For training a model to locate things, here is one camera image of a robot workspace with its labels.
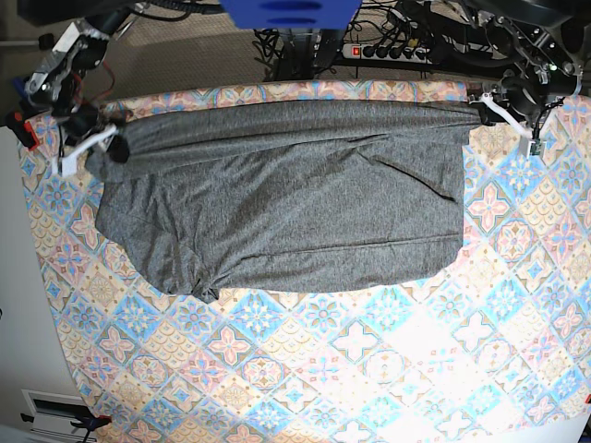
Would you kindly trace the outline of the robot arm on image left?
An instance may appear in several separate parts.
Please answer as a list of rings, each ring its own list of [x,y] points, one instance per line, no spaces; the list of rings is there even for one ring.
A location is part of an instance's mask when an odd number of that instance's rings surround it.
[[[83,79],[104,65],[107,47],[124,27],[133,6],[72,21],[40,66],[25,83],[25,94],[35,108],[47,109],[58,124],[58,151],[51,159],[52,174],[67,177],[78,170],[78,159],[97,149],[116,163],[125,163],[129,147],[121,136],[123,125],[104,116],[99,98],[87,99]]]

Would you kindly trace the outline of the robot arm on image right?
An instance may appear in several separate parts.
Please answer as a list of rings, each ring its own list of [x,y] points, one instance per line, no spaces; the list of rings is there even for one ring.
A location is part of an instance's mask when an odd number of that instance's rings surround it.
[[[414,1],[402,7],[429,36],[427,59],[486,81],[469,93],[485,126],[506,123],[529,157],[567,97],[586,93],[587,1]]]

